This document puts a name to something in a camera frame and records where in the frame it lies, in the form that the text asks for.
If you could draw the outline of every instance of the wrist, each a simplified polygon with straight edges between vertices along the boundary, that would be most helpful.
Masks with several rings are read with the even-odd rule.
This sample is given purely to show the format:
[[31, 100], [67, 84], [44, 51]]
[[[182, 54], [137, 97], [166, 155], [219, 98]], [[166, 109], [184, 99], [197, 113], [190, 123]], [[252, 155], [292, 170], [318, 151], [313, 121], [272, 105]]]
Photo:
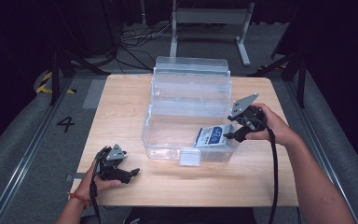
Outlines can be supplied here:
[[300, 136], [293, 130], [289, 129], [288, 132], [284, 133], [284, 136], [282, 136], [280, 139], [281, 142], [280, 145], [290, 148], [298, 144], [298, 141], [301, 141]]
[[83, 206], [83, 209], [86, 209], [90, 206], [90, 200], [85, 199], [83, 196], [77, 193], [68, 192], [69, 200], [76, 201]]
[[83, 199], [87, 201], [91, 200], [90, 192], [88, 189], [87, 190], [75, 189], [74, 193], [81, 196]]
[[287, 141], [282, 144], [286, 150], [291, 150], [293, 148], [299, 148], [299, 146], [303, 144], [302, 138], [295, 132], [290, 134], [290, 138], [287, 139]]

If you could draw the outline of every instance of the table surface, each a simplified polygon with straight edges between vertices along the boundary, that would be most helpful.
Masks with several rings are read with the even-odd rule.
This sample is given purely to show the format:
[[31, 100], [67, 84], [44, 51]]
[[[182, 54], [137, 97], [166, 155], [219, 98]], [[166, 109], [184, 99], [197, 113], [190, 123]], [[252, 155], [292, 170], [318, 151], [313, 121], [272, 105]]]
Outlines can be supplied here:
[[[98, 204], [117, 206], [271, 206], [273, 159], [268, 141], [243, 141], [228, 162], [203, 161], [180, 166], [178, 161], [151, 160], [142, 142], [150, 104], [151, 75], [111, 75], [103, 89], [78, 173], [85, 173], [105, 146], [119, 144], [128, 157], [119, 168], [141, 168], [130, 184], [108, 189]], [[268, 105], [284, 120], [271, 82], [263, 77], [232, 77], [232, 99], [258, 92], [256, 102]], [[293, 170], [284, 147], [277, 145], [278, 205], [298, 206]], [[80, 183], [75, 179], [72, 191]]]

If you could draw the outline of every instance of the forearm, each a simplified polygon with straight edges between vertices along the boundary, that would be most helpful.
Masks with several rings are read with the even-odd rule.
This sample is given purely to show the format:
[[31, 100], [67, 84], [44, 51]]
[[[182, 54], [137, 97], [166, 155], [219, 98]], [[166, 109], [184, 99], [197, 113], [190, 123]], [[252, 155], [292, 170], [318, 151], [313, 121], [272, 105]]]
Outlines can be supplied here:
[[310, 154], [303, 140], [294, 134], [286, 145], [292, 163], [298, 202], [309, 223], [353, 223], [351, 212], [336, 187]]
[[78, 199], [69, 199], [63, 208], [56, 224], [72, 224], [80, 223], [80, 219], [84, 210], [84, 204]]

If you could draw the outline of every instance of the clear plastic container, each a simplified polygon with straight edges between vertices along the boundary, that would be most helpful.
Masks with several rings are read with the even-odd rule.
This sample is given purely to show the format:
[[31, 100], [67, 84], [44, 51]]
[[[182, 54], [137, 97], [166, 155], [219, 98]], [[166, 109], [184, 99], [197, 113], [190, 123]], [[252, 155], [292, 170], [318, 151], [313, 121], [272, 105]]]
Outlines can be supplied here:
[[229, 161], [236, 141], [222, 136], [220, 144], [195, 143], [202, 128], [226, 125], [235, 132], [227, 119], [231, 106], [226, 60], [158, 57], [143, 132], [147, 156], [182, 161], [185, 153], [200, 155], [200, 161]]

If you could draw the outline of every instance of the black cable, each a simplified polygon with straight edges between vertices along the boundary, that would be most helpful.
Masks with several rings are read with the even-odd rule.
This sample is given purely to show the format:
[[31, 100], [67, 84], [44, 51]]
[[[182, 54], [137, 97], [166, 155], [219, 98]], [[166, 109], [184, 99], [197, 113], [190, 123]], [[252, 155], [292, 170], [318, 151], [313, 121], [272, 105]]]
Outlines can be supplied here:
[[95, 162], [94, 170], [92, 171], [91, 182], [89, 183], [89, 197], [91, 198], [92, 206], [94, 207], [95, 216], [98, 218], [99, 223], [101, 223], [101, 215], [96, 199], [98, 196], [98, 188], [97, 185], [95, 184], [95, 176], [98, 174], [97, 168], [100, 165], [101, 154], [102, 152], [99, 152], [96, 156], [96, 162]]
[[[141, 47], [142, 45], [146, 44], [151, 40], [165, 36], [165, 34], [167, 34], [167, 32], [169, 31], [169, 29], [167, 28], [169, 28], [170, 26], [171, 24], [165, 25], [163, 27], [159, 27], [159, 30], [157, 30], [156, 27], [146, 28], [139, 35], [134, 30], [125, 31], [124, 35], [126, 35], [125, 33], [129, 33], [129, 34], [121, 38], [121, 46], [126, 48]], [[136, 42], [133, 44], [126, 42], [126, 40], [133, 40], [133, 39], [136, 39]]]
[[121, 68], [120, 61], [119, 61], [119, 60], [116, 60], [116, 61], [117, 61], [118, 67], [120, 68], [120, 71], [121, 71], [124, 75], [127, 75], [127, 74], [123, 71], [123, 69]]
[[274, 166], [274, 198], [272, 201], [272, 208], [271, 208], [271, 213], [269, 214], [269, 224], [272, 224], [274, 222], [274, 217], [275, 217], [275, 211], [277, 208], [277, 203], [278, 203], [278, 155], [277, 155], [277, 148], [275, 145], [275, 134], [274, 132], [270, 129], [270, 127], [267, 125], [267, 123], [262, 122], [261, 120], [258, 119], [247, 119], [247, 118], [243, 118], [242, 119], [242, 123], [241, 125], [246, 125], [246, 123], [248, 121], [255, 121], [261, 125], [263, 125], [268, 132], [268, 136], [269, 136], [269, 141], [271, 143], [271, 149], [272, 149], [272, 159], [273, 159], [273, 166]]
[[302, 218], [301, 218], [301, 212], [300, 212], [299, 207], [297, 207], [296, 210], [297, 210], [298, 224], [301, 224], [302, 223]]
[[133, 55], [129, 50], [125, 49], [125, 48], [122, 48], [124, 49], [125, 51], [127, 51], [136, 61], [138, 61], [141, 65], [144, 66], [144, 68], [150, 70], [150, 71], [153, 71], [153, 68], [150, 68], [149, 66], [147, 66], [146, 64], [144, 64], [143, 62], [141, 62], [141, 60], [139, 60], [135, 55]]
[[277, 208], [277, 202], [278, 202], [278, 155], [277, 155], [277, 148], [275, 146], [275, 134], [270, 129], [269, 126], [266, 125], [268, 135], [269, 135], [269, 141], [271, 143], [272, 148], [272, 158], [274, 160], [274, 199], [272, 202], [272, 208], [271, 213], [269, 214], [269, 224], [272, 224], [275, 217], [275, 210]]
[[[110, 55], [110, 56], [109, 56], [108, 58], [106, 58], [105, 60], [100, 61], [100, 62], [97, 62], [97, 63], [92, 63], [92, 65], [97, 66], [97, 67], [98, 67], [98, 66], [102, 66], [102, 65], [106, 65], [106, 64], [112, 62], [114, 59], [115, 59], [115, 57], [114, 57], [113, 55]], [[80, 68], [80, 69], [82, 69], [82, 68], [87, 68], [86, 66], [81, 65], [81, 64], [77, 64], [77, 63], [71, 63], [71, 65], [72, 65], [73, 67], [75, 67], [75, 68]]]
[[156, 63], [156, 61], [154, 60], [154, 58], [147, 52], [147, 51], [144, 51], [144, 50], [138, 50], [138, 49], [131, 49], [132, 51], [137, 51], [137, 52], [142, 52], [142, 53], [146, 53], [148, 56], [149, 56], [149, 58], [150, 58], [150, 60], [152, 60], [153, 61], [153, 63]]
[[139, 67], [139, 66], [132, 65], [132, 64], [129, 64], [129, 63], [124, 63], [123, 61], [121, 61], [121, 60], [119, 60], [119, 59], [116, 59], [116, 61], [117, 61], [118, 63], [122, 63], [122, 64], [125, 64], [125, 65], [130, 66], [130, 67], [139, 68], [139, 69], [145, 69], [144, 67]]

